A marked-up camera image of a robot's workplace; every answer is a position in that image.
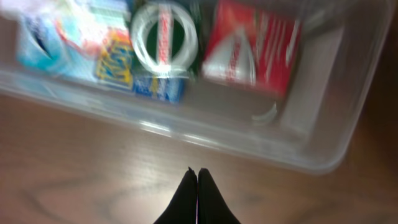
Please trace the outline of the dark green small box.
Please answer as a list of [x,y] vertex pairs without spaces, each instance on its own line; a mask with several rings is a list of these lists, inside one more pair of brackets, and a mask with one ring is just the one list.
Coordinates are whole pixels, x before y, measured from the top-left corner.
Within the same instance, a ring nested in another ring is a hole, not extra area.
[[129,31],[133,74],[154,78],[197,76],[202,51],[198,1],[136,1]]

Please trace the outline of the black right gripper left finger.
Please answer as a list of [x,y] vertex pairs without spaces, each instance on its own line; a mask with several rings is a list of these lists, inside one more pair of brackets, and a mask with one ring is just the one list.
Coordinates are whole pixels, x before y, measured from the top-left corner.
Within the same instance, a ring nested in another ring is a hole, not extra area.
[[154,224],[196,224],[197,194],[197,176],[189,167],[167,208]]

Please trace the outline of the red white medicine box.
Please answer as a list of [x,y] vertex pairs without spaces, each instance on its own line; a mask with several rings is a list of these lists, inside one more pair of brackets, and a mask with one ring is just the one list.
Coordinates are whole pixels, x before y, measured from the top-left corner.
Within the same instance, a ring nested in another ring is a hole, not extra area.
[[298,52],[300,20],[219,1],[201,64],[204,78],[285,95]]

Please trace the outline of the white Panadol box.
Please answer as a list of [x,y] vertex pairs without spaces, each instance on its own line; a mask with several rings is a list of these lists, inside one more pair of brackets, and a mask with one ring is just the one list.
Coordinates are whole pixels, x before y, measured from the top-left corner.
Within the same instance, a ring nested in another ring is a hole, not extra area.
[[111,30],[126,28],[132,4],[130,0],[1,0],[1,15],[19,20],[51,58],[52,38],[94,58],[107,44]]

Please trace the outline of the clear plastic container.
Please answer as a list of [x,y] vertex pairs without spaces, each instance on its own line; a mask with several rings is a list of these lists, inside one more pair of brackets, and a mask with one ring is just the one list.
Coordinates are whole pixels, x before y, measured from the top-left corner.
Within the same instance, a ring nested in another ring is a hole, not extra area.
[[188,82],[177,105],[21,65],[21,28],[1,16],[1,91],[145,131],[324,174],[343,160],[394,17],[395,1],[250,1],[303,24],[285,96]]

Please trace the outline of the blue toothpaste box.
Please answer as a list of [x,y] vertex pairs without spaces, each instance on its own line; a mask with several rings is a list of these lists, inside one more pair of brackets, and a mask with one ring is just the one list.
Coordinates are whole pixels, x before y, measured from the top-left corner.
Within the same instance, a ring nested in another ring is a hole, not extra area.
[[127,27],[111,30],[107,44],[94,58],[82,55],[60,39],[52,38],[50,43],[55,45],[51,48],[52,58],[19,23],[17,59],[27,68],[169,103],[178,103],[183,95],[185,84],[181,79],[133,74],[134,51]]

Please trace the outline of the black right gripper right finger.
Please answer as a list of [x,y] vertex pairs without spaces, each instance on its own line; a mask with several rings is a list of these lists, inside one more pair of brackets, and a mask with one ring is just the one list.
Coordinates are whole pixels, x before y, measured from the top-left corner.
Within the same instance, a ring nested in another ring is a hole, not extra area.
[[206,168],[198,173],[198,224],[240,224]]

